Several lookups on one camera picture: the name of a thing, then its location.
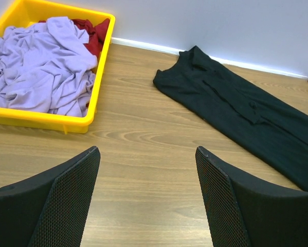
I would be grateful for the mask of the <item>yellow plastic bin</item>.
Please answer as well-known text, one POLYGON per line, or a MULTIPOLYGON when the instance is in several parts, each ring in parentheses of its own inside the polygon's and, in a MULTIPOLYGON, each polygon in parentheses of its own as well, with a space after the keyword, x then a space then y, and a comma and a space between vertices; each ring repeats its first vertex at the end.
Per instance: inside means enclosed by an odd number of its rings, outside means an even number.
POLYGON ((71 117, 0 108, 0 125, 57 130, 64 133, 86 133, 94 120, 101 79, 116 20, 112 14, 50 1, 14 1, 0 16, 0 36, 3 35, 8 26, 28 27, 54 16, 88 19, 92 24, 99 24, 105 19, 110 21, 98 65, 93 69, 96 77, 88 103, 87 115, 85 117, 71 117))

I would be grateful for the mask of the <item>black t shirt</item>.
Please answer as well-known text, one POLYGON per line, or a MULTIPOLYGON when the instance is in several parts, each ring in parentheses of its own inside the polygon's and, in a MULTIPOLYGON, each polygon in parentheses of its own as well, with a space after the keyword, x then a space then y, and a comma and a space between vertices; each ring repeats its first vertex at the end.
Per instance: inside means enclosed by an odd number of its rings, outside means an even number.
POLYGON ((229 139, 308 191, 308 115, 211 59, 179 54, 154 85, 229 139))

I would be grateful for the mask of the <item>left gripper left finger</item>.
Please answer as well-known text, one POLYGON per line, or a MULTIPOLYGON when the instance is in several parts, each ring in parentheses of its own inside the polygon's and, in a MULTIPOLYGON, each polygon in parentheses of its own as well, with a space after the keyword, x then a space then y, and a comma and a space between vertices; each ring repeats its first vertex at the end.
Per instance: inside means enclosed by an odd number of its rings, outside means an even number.
POLYGON ((100 164, 92 146, 0 188, 0 246, 80 246, 100 164))

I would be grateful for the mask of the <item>lavender t shirt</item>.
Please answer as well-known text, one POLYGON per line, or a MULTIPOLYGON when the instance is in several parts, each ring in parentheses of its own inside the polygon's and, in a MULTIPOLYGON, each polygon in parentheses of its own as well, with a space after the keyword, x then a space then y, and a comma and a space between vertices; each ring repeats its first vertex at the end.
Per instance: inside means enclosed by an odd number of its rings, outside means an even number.
POLYGON ((86 30, 67 17, 0 36, 0 108, 84 117, 98 64, 86 30))

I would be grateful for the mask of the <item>red t shirt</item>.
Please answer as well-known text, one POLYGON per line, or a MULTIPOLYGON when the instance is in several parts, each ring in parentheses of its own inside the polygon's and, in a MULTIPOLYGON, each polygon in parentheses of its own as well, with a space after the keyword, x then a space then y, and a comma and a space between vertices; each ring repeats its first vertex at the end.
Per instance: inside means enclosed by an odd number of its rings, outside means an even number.
POLYGON ((48 34, 46 49, 59 57, 80 57, 96 60, 102 52, 109 19, 94 26, 89 20, 51 17, 39 21, 48 34))

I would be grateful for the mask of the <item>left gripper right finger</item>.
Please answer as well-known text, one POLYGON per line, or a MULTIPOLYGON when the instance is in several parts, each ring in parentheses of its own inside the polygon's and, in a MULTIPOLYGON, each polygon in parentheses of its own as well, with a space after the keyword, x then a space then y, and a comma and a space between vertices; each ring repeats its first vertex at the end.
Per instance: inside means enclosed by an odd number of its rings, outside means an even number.
POLYGON ((308 246, 308 192, 260 179, 202 146, 195 161, 214 246, 308 246))

